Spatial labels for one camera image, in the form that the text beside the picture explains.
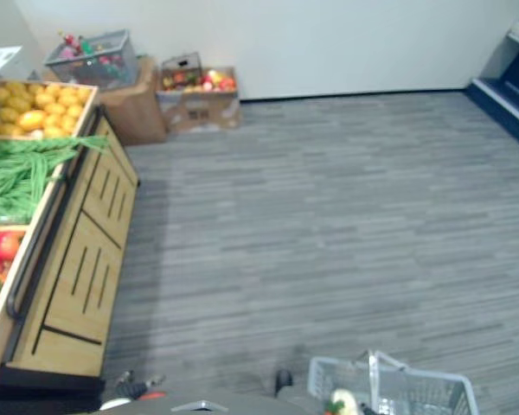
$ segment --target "metal mesh basket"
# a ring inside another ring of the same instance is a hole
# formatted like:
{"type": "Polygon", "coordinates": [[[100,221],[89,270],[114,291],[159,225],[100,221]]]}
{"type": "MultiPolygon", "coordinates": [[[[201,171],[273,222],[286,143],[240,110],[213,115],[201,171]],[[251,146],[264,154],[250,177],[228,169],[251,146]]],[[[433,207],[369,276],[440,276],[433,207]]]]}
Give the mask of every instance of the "metal mesh basket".
{"type": "Polygon", "coordinates": [[[337,388],[387,415],[478,415],[471,383],[457,374],[416,370],[382,352],[358,361],[315,357],[310,362],[308,393],[330,400],[337,388]]]}

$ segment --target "cabinet door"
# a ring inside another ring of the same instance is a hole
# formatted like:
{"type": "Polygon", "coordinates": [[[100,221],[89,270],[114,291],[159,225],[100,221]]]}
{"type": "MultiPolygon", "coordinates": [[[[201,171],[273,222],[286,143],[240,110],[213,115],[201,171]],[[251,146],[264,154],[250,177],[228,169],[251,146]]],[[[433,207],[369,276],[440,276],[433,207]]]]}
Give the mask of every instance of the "cabinet door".
{"type": "Polygon", "coordinates": [[[45,329],[105,342],[122,255],[83,214],[60,270],[45,329]]]}
{"type": "Polygon", "coordinates": [[[102,119],[97,134],[105,134],[110,147],[99,156],[83,209],[118,246],[124,246],[137,178],[111,127],[102,119]]]}

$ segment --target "gray carpet floor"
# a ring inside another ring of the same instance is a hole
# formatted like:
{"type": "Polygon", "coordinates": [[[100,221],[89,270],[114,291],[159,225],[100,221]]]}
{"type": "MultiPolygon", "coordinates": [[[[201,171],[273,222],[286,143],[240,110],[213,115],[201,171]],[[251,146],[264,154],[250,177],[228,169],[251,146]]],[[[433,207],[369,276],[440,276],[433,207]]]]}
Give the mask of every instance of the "gray carpet floor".
{"type": "Polygon", "coordinates": [[[244,105],[130,148],[104,375],[268,394],[376,348],[519,414],[519,144],[461,93],[244,105]]]}

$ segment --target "cardboard box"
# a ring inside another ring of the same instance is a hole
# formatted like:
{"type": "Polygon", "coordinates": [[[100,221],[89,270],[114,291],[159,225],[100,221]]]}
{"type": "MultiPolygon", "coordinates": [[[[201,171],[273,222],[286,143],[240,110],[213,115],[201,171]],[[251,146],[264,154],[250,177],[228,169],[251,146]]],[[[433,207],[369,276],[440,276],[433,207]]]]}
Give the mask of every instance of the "cardboard box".
{"type": "MultiPolygon", "coordinates": [[[[232,67],[215,67],[234,79],[232,67]]],[[[162,91],[157,83],[157,102],[169,131],[218,131],[240,124],[238,90],[233,92],[185,93],[162,91]]]]}
{"type": "Polygon", "coordinates": [[[167,132],[156,100],[158,71],[151,57],[139,60],[137,83],[99,95],[123,145],[163,143],[167,132]]]}

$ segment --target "shopping basket handle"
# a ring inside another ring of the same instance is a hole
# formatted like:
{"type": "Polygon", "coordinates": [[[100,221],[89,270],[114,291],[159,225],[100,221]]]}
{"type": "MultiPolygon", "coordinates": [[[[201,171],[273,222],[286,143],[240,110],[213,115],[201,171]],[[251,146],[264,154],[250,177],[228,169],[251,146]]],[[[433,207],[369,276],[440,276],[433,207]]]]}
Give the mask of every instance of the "shopping basket handle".
{"type": "Polygon", "coordinates": [[[379,362],[385,361],[392,366],[395,366],[398,370],[405,370],[407,364],[390,357],[388,354],[384,354],[379,350],[368,350],[362,356],[368,356],[369,365],[369,384],[371,386],[371,407],[375,410],[379,408],[379,362]]]}

